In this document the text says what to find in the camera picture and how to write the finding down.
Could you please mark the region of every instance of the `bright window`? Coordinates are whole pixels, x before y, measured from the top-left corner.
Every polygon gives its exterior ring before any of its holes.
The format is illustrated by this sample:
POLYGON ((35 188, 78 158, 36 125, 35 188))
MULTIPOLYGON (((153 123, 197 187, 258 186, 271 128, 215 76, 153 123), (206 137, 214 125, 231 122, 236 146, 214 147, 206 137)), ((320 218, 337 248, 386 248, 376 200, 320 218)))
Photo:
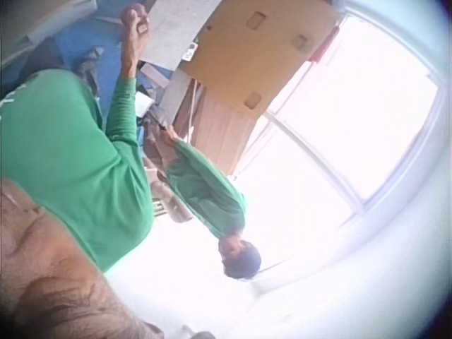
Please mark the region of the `bright window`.
POLYGON ((272 119, 260 118, 237 168, 235 183, 249 202, 244 236, 260 249, 263 268, 321 247, 365 210, 419 133, 437 90, 392 37, 345 19, 320 63, 305 63, 275 98, 272 119))

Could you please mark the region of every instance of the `red object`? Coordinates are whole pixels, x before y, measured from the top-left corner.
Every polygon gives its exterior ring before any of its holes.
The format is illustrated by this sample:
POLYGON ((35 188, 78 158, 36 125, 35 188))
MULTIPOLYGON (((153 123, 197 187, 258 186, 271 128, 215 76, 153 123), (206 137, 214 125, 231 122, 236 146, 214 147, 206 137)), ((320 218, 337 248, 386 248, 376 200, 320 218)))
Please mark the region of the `red object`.
POLYGON ((326 50, 330 47, 331 43, 334 41, 336 36, 339 33, 339 26, 335 26, 331 33, 328 35, 328 37, 325 38, 325 40, 321 43, 319 48, 311 55, 308 61, 310 62, 316 62, 317 64, 322 59, 323 55, 325 54, 326 50))

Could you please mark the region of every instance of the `window frame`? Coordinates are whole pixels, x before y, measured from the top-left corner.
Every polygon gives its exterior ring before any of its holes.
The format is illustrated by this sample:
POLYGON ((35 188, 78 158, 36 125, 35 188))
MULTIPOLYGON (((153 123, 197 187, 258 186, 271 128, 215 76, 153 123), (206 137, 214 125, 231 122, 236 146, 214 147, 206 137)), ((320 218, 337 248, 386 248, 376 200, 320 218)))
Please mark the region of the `window frame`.
POLYGON ((404 37, 393 25, 389 25, 378 18, 372 19, 373 15, 369 15, 361 8, 347 6, 340 26, 350 16, 357 17, 373 25, 376 29, 384 31, 414 54, 429 70, 430 78, 437 85, 438 91, 419 133, 414 137, 386 181, 366 200, 358 195, 348 180, 339 174, 312 145, 281 121, 277 112, 267 111, 264 113, 269 124, 273 124, 286 134, 304 151, 317 170, 324 175, 349 204, 353 214, 339 226, 341 235, 330 254, 321 256, 312 263, 300 264, 289 259, 262 270, 251 280, 251 285, 260 293, 268 292, 314 274, 340 260, 374 236, 399 214, 422 188, 448 143, 451 119, 448 113, 450 83, 447 77, 440 72, 440 68, 436 67, 433 59, 425 54, 425 51, 420 49, 412 40, 404 37))

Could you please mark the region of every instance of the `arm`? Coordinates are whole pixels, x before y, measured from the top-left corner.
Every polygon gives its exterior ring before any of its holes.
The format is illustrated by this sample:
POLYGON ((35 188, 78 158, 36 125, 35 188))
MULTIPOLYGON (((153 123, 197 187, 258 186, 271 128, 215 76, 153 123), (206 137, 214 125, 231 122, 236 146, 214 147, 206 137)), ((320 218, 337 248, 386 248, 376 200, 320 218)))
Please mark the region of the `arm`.
POLYGON ((134 5, 122 15, 125 27, 121 51, 121 73, 114 90, 107 118, 107 137, 125 155, 137 148, 135 92, 136 67, 149 39, 148 17, 141 5, 134 5))
POLYGON ((1 320, 19 338, 161 339, 121 303, 65 225, 13 182, 3 179, 0 192, 1 320))

